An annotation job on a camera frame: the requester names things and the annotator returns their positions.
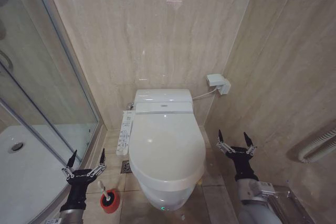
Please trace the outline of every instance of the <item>toilet brush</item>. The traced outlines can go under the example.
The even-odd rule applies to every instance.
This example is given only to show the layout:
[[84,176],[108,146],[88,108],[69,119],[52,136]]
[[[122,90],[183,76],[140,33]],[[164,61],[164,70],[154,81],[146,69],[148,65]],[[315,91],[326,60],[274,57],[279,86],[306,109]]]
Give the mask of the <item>toilet brush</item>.
[[98,187],[103,193],[100,198],[100,205],[103,210],[108,214],[115,212],[118,209],[120,203],[119,194],[114,189],[106,191],[102,181],[98,181]]

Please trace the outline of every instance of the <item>tiled floor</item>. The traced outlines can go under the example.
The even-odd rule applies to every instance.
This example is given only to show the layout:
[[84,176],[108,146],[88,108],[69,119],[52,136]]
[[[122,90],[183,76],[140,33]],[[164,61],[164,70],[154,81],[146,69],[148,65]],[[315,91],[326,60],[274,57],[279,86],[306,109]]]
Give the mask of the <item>tiled floor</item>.
[[100,207],[101,193],[92,183],[87,193],[84,223],[139,224],[139,223],[194,223],[238,224],[223,178],[218,170],[213,151],[203,127],[200,127],[206,147],[206,172],[202,185],[197,185],[186,204],[177,211],[159,211],[147,201],[135,176],[120,174],[121,163],[128,160],[116,155],[119,131],[108,131],[104,143],[107,169],[99,180],[107,189],[116,188],[120,194],[119,209],[105,214]]

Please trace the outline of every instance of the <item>power cord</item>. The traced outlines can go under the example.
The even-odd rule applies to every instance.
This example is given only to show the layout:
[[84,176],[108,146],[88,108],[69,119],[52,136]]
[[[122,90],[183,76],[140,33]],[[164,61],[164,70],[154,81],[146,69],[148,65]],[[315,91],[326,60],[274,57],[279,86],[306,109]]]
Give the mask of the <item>power cord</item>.
[[197,96],[197,97],[193,97],[193,100],[198,99],[198,98],[201,98],[201,97],[203,97],[203,96],[205,96],[205,95],[207,95],[207,94],[211,94],[211,93],[215,92],[216,90],[218,90],[218,89],[220,89],[220,88],[221,88],[220,86],[217,86],[217,87],[215,87],[214,90],[212,90],[212,91],[210,91],[210,92],[207,92],[207,93],[205,93],[205,94],[201,94],[201,95],[199,95],[199,96]]

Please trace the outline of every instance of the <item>toilet bowl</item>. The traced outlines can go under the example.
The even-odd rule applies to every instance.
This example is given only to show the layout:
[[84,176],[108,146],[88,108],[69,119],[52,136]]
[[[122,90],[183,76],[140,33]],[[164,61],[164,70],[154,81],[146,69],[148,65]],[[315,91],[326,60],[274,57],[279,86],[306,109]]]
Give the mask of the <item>toilet bowl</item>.
[[130,166],[160,210],[184,205],[204,173],[205,145],[186,89],[138,90],[129,143]]

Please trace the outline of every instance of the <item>floor drain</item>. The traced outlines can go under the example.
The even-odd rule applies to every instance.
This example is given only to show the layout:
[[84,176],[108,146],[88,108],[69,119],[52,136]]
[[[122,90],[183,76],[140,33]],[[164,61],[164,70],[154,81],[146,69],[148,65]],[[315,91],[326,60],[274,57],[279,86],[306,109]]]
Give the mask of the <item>floor drain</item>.
[[16,143],[12,146],[12,148],[10,150],[11,150],[12,153],[17,152],[17,151],[21,150],[23,148],[23,146],[24,146],[24,143],[22,143],[22,142]]
[[132,173],[129,160],[125,160],[122,162],[120,173]]

